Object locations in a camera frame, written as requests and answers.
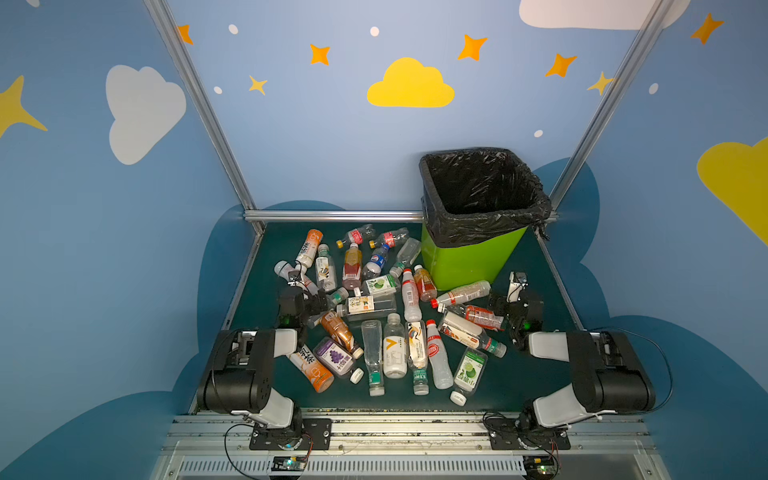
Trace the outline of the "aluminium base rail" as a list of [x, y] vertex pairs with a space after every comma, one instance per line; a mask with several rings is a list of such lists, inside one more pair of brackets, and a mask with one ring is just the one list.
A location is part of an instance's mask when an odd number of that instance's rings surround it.
[[644, 421], [603, 417], [553, 443], [520, 440], [512, 413], [307, 409], [314, 438], [279, 449], [245, 421], [179, 416], [154, 479], [668, 479]]

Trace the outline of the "red label crushed bottle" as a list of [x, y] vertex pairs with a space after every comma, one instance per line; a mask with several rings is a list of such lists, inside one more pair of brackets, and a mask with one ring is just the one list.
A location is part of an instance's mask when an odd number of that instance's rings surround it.
[[440, 313], [452, 312], [486, 330], [504, 331], [506, 326], [504, 317], [475, 305], [438, 305], [437, 311]]

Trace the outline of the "white yellow V bottle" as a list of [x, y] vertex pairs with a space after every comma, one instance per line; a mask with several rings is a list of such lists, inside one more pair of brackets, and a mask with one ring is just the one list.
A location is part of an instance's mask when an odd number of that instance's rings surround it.
[[401, 317], [390, 313], [384, 326], [383, 371], [388, 379], [400, 379], [406, 375], [407, 342], [406, 331]]

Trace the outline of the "bird label green cap bottle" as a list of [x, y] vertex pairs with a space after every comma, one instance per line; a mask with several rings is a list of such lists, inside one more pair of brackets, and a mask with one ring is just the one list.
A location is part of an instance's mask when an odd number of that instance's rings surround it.
[[413, 391], [416, 396], [429, 394], [428, 365], [425, 327], [422, 321], [408, 323], [409, 366], [413, 375]]

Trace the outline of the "orange milk tea bottle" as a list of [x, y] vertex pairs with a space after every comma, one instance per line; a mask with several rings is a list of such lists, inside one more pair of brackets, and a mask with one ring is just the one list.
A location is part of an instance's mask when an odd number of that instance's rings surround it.
[[325, 367], [307, 345], [288, 356], [289, 361], [308, 379], [317, 393], [325, 392], [333, 383], [333, 373]]

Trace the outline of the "aluminium frame back bar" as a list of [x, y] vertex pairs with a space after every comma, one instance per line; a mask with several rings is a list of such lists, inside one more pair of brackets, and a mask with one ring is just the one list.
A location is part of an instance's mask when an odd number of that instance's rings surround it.
[[421, 223], [421, 211], [344, 211], [344, 210], [245, 210], [244, 218], [253, 222], [389, 222]]

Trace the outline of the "white bottle red cap lying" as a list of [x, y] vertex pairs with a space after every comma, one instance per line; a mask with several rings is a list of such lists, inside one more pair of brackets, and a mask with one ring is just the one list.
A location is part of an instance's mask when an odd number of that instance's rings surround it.
[[435, 299], [431, 300], [431, 306], [435, 309], [452, 305], [460, 305], [469, 301], [486, 297], [491, 292], [491, 284], [486, 280], [474, 282], [469, 285], [454, 288]]

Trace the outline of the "lime label bottle front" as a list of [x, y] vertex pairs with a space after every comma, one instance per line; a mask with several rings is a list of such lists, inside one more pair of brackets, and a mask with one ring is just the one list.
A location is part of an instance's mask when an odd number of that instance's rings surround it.
[[453, 378], [453, 390], [450, 400], [457, 406], [464, 407], [468, 399], [478, 388], [486, 370], [488, 357], [482, 351], [467, 347]]

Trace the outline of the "clear bottle yellow cap red label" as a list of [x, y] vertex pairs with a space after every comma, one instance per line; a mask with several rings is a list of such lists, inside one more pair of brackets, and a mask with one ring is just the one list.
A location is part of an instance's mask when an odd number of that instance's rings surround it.
[[364, 224], [347, 231], [341, 239], [336, 241], [339, 249], [349, 248], [352, 244], [362, 245], [376, 236], [376, 230], [372, 224]]

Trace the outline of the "black bin liner bag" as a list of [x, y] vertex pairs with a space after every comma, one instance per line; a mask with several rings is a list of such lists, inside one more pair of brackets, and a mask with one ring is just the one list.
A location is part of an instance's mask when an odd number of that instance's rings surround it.
[[439, 248], [479, 244], [544, 227], [552, 204], [515, 153], [476, 147], [427, 153], [419, 161], [424, 226]]

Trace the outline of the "red white label clear bottle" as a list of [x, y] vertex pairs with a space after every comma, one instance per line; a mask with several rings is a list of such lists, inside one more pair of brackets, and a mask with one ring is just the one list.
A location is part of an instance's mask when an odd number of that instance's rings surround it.
[[490, 337], [481, 326], [458, 314], [447, 312], [438, 325], [438, 330], [469, 348], [485, 351], [498, 358], [506, 355], [506, 345]]

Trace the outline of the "white slim bottle red cap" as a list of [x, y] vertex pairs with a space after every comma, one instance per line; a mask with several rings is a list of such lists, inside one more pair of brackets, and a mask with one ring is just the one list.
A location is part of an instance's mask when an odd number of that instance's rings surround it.
[[415, 284], [413, 273], [410, 269], [403, 272], [401, 286], [404, 318], [407, 322], [418, 322], [422, 320], [422, 312], [419, 305], [419, 294]]

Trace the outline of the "orange tea bottle white cap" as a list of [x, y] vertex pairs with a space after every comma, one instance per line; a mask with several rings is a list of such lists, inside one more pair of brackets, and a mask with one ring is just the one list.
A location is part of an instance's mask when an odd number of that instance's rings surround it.
[[413, 277], [421, 302], [431, 303], [437, 298], [437, 288], [426, 268], [422, 265], [415, 265]]

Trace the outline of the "clear tall bottle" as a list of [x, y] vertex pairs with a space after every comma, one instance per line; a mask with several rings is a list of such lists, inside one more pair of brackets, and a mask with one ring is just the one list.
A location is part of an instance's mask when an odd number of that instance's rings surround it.
[[371, 397], [385, 394], [382, 353], [382, 326], [379, 320], [366, 320], [361, 324], [363, 349], [368, 370], [369, 394]]

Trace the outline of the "osmanthus oolong square bottle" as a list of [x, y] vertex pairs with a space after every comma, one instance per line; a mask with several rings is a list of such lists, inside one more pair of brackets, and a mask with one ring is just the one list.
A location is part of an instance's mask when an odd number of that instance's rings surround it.
[[345, 303], [336, 307], [336, 313], [350, 322], [382, 319], [396, 311], [397, 301], [394, 294], [349, 297]]

